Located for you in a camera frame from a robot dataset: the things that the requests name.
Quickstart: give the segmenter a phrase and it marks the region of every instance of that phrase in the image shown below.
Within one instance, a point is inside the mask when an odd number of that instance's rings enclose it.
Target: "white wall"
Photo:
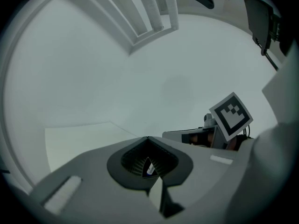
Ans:
[[[250,35],[206,17],[179,22],[129,57],[67,0],[37,14],[14,50],[4,93],[8,135],[34,183],[50,171],[49,127],[112,121],[136,136],[161,136],[203,125],[232,91],[254,118],[253,137],[276,124],[261,92],[274,70]]]

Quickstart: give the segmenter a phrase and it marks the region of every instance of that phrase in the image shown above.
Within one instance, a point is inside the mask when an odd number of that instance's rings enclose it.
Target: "small label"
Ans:
[[[154,165],[151,163],[149,169],[146,171],[146,174],[152,175],[154,171],[155,171]]]

